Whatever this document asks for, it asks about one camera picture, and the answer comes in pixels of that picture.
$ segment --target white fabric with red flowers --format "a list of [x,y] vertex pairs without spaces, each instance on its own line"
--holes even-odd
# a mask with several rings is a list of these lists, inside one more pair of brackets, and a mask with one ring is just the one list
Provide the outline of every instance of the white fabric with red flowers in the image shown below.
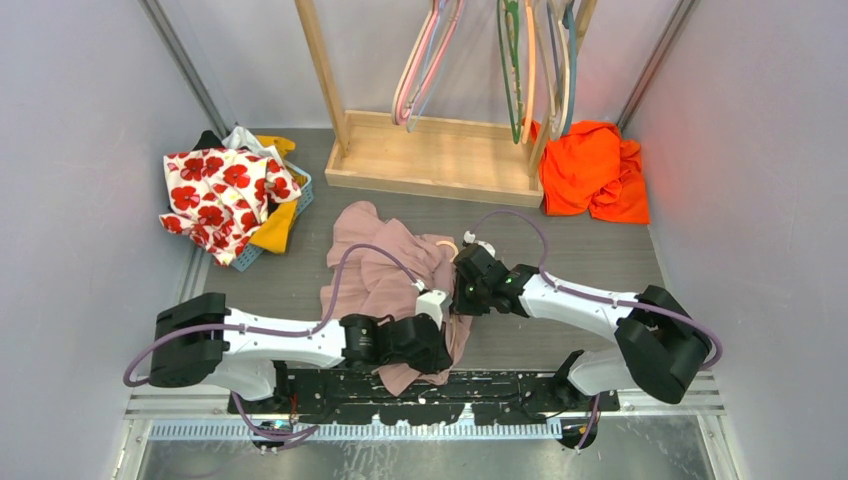
[[282,203],[301,195],[279,155],[212,148],[167,155],[164,163],[174,213],[159,221],[169,232],[188,235],[220,265],[232,263],[268,219],[269,199]]

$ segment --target reflective surface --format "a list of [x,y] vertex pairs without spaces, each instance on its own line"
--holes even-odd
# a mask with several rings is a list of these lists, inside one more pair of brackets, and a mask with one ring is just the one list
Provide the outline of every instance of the reflective surface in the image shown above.
[[247,441],[150,441],[140,479],[713,479],[695,417],[602,418],[576,455],[553,440],[311,442],[260,456]]

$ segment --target green hanger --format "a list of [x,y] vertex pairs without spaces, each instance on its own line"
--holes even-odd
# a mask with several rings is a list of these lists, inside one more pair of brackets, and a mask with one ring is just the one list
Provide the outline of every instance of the green hanger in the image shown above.
[[[516,144],[521,139],[521,119],[524,117],[522,110],[524,104],[521,102],[521,79],[519,77],[518,62],[518,0],[496,0],[498,17],[498,40],[501,50],[501,66],[504,72],[504,87],[506,88],[506,104],[509,108],[509,124],[512,128],[512,141]],[[510,88],[510,73],[507,70],[506,55],[504,54],[504,34],[506,29],[507,50],[509,50],[510,66],[515,79],[515,105],[512,103],[512,89]]]

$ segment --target black mounting plate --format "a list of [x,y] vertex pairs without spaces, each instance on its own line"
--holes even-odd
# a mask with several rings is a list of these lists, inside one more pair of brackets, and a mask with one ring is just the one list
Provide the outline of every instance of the black mounting plate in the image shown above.
[[[445,385],[416,381],[399,397],[380,377],[350,370],[289,369],[289,391],[297,395],[296,412],[304,423],[367,425],[377,414],[386,425],[451,424],[470,404],[476,425],[545,423],[546,415],[566,411],[554,394],[555,372],[453,371]],[[252,414],[290,413],[290,402],[243,402]],[[576,411],[588,411],[587,401]],[[618,411],[618,395],[604,393],[599,409]],[[237,413],[230,400],[230,413]]]

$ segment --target pink hanger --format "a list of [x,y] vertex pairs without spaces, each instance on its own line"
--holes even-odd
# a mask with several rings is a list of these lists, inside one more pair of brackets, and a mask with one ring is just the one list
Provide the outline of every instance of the pink hanger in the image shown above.
[[[400,82],[398,82],[395,97],[392,101],[392,122],[395,125],[406,125],[412,113],[414,102],[418,98],[425,97],[426,92],[432,86],[436,73],[444,57],[447,46],[450,43],[451,37],[456,30],[457,20],[462,11],[465,0],[455,0],[456,10],[450,18],[442,18],[442,10],[450,0],[433,0],[433,5],[427,19],[424,21],[424,26],[418,34],[418,40],[415,41],[415,47],[412,54],[406,63],[406,68],[403,71]],[[415,79],[419,77],[418,72],[422,68],[422,61],[427,54],[427,45],[431,42],[431,37],[435,34],[436,26],[441,22],[447,21],[447,31],[442,36],[441,42],[437,48],[433,60],[426,66],[428,69],[424,80],[417,90],[413,90]],[[410,92],[414,91],[414,98],[409,100]]]

